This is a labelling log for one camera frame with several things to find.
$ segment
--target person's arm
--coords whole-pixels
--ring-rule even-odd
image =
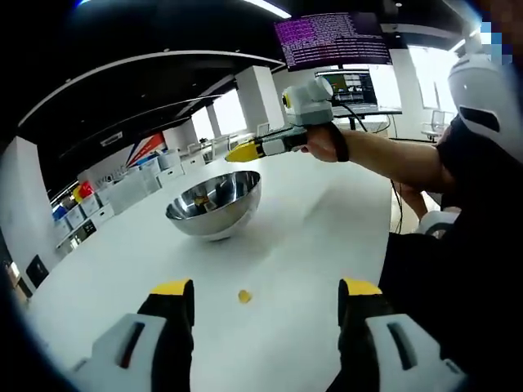
[[[349,148],[349,159],[391,180],[416,189],[445,193],[454,190],[454,178],[440,161],[436,148],[363,133],[342,131]],[[336,151],[329,132],[311,127],[304,152],[326,162],[336,162]]]

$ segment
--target ceiling light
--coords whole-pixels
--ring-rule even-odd
[[[255,6],[263,8],[264,10],[267,10],[269,12],[272,12],[273,14],[279,16],[280,18],[288,19],[291,17],[284,10],[279,9],[277,6],[273,6],[272,4],[270,4],[264,0],[244,0],[244,1],[250,2],[251,4],[254,4]]]

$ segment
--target purple screen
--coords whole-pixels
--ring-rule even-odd
[[[341,64],[392,64],[375,14],[303,16],[275,25],[289,70]]]

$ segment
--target white pillar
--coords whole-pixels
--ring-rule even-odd
[[[198,136],[194,130],[194,123],[192,118],[189,118],[187,121],[181,124],[180,129],[183,132],[183,136],[185,137],[188,145],[192,143],[199,143]]]
[[[26,273],[29,263],[38,255],[51,272],[60,256],[37,146],[19,137],[9,144],[0,160],[0,226],[12,260],[34,292]]]
[[[270,69],[255,65],[238,73],[236,82],[239,102],[250,132],[256,132],[257,126],[263,123],[269,123],[270,129],[284,126],[284,116],[279,107],[280,97]]]
[[[209,121],[211,122],[212,133],[214,133],[214,137],[220,137],[220,124],[218,124],[218,117],[216,117],[216,110],[214,110],[214,105],[209,105],[207,107],[207,114],[209,116]]]

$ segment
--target ceiling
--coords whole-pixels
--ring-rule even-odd
[[[271,2],[292,16],[373,11],[382,23],[424,25],[455,33],[462,28],[461,20],[441,0],[402,0],[399,11],[390,7],[394,4],[390,0]],[[18,9],[11,15],[19,23],[4,35],[13,39],[6,47],[11,61],[4,96],[10,104],[0,140],[17,134],[38,145],[50,195],[93,163],[190,115],[190,111],[180,113],[187,104],[172,104],[193,99],[251,65],[277,66],[274,61],[230,54],[283,59],[273,27],[281,19],[241,0],[91,0],[79,7],[56,0],[36,3],[15,6]],[[387,37],[387,42],[391,47],[405,44],[397,42],[396,35]],[[174,56],[177,51],[194,50],[230,54]],[[75,81],[97,67],[151,53],[162,55]],[[231,89],[233,83],[214,93]],[[192,110],[208,103],[200,101]],[[100,141],[117,131],[123,131],[124,138],[102,148]]]

